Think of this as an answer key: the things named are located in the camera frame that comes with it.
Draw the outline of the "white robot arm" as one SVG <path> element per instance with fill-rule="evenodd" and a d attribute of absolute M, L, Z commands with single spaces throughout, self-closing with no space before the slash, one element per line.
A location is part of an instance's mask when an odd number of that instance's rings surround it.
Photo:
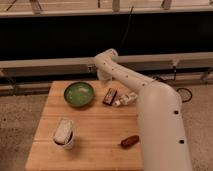
<path fill-rule="evenodd" d="M 144 171 L 193 171 L 181 96 L 168 84 L 123 67 L 117 59 L 117 51 L 108 49 L 93 61 L 100 80 L 113 77 L 137 94 Z"/>

